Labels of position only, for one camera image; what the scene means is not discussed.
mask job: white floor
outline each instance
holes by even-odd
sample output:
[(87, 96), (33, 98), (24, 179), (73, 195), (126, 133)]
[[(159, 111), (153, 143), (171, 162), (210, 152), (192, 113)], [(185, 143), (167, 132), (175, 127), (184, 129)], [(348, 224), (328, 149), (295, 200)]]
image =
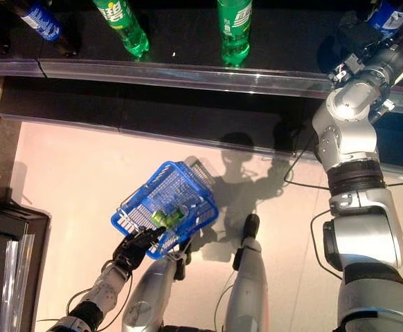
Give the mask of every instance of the white floor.
[[(12, 197), (22, 205), (52, 216), (37, 319), (60, 318), (69, 298), (90, 287), (123, 238), (109, 222), (118, 204), (166, 160), (196, 156), (220, 180), (215, 187), (220, 218), (217, 238), (192, 255), (186, 279), (176, 282), (165, 314), (166, 324), (214, 329), (214, 309), (232, 272), (234, 238), (225, 224), (240, 229), (253, 210), (260, 216), (258, 240), (269, 284), (271, 331), (332, 331), (336, 327), (339, 280), (318, 266), (310, 236), (311, 218), (328, 209), (326, 191), (283, 186), (288, 164), (244, 152), (198, 147), (119, 133), (47, 124), (23, 123), (12, 175)], [(317, 162), (301, 161), (294, 169), (298, 182), (326, 185)], [(388, 174), (387, 182), (403, 180)], [(403, 227), (403, 187), (392, 187)], [(321, 224), (315, 233), (320, 256)], [(150, 264), (134, 274), (134, 285)], [(127, 287), (119, 297), (123, 303)], [(227, 299), (220, 305), (220, 329)], [(115, 315), (116, 309), (103, 322)], [(121, 331), (119, 317), (106, 331)], [(38, 322), (45, 331), (53, 322)]]

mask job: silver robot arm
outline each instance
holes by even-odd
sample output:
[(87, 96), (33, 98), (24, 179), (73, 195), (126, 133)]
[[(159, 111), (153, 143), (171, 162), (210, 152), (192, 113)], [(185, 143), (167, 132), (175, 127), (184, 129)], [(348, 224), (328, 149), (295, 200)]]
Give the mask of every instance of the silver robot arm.
[(325, 257), (343, 271), (335, 332), (403, 331), (403, 232), (369, 121), (402, 73), (403, 38), (331, 92), (312, 122), (334, 216), (323, 226)]
[(165, 228), (142, 230), (126, 236), (104, 265), (101, 275), (80, 303), (52, 326), (48, 332), (95, 332), (106, 314), (115, 308), (117, 296), (132, 271), (140, 266), (145, 253), (164, 233)]

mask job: black shelf surface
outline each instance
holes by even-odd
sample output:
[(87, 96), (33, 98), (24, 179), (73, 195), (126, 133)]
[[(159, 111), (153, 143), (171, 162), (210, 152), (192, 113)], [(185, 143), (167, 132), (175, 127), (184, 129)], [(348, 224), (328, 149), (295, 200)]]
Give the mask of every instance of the black shelf surface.
[[(304, 148), (313, 134), (312, 116), (321, 103), (314, 98), (8, 77), (0, 115), (103, 126), (272, 155), (274, 150)], [(403, 167), (403, 114), (387, 114), (375, 127), (382, 162)]]
[[(318, 65), (321, 44), (333, 36), (353, 1), (253, 2), (251, 52), (241, 68), (224, 67), (215, 1), (130, 1), (150, 39), (150, 51), (134, 59), (90, 1), (57, 0), (51, 10), (77, 30), (77, 56), (63, 58), (17, 20), (12, 48), (0, 56), (0, 75), (46, 75), (94, 80), (325, 98), (331, 89)], [(403, 82), (393, 89), (403, 113)]]

